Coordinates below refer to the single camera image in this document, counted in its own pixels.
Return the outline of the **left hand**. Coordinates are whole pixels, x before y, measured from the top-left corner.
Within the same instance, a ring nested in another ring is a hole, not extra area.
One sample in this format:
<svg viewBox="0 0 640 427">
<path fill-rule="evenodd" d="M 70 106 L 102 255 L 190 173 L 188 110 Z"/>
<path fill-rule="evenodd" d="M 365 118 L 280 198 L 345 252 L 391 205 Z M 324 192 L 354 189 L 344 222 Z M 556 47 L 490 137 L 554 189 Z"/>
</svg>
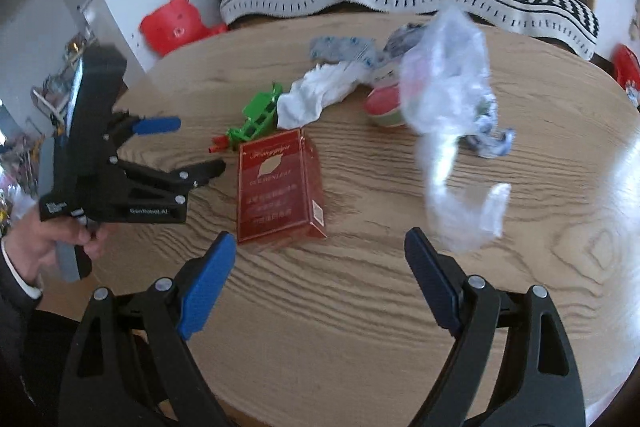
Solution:
<svg viewBox="0 0 640 427">
<path fill-rule="evenodd" d="M 38 207 L 34 206 L 12 225 L 4 239 L 4 251 L 22 280 L 36 286 L 41 269 L 55 262 L 56 243 L 79 245 L 91 260 L 96 260 L 102 255 L 108 236 L 116 229 L 114 223 L 103 223 L 95 232 L 90 232 L 69 217 L 41 221 Z"/>
</svg>

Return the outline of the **left forearm black sleeve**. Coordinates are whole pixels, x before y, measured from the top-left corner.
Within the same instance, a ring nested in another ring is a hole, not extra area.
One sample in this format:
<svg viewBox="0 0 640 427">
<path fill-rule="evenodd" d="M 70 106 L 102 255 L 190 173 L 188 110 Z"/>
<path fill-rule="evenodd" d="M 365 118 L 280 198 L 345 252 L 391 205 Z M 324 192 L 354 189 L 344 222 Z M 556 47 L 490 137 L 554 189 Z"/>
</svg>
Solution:
<svg viewBox="0 0 640 427">
<path fill-rule="evenodd" d="M 8 254 L 1 258 L 1 424 L 56 426 L 70 346 L 79 323 L 38 308 Z"/>
</svg>

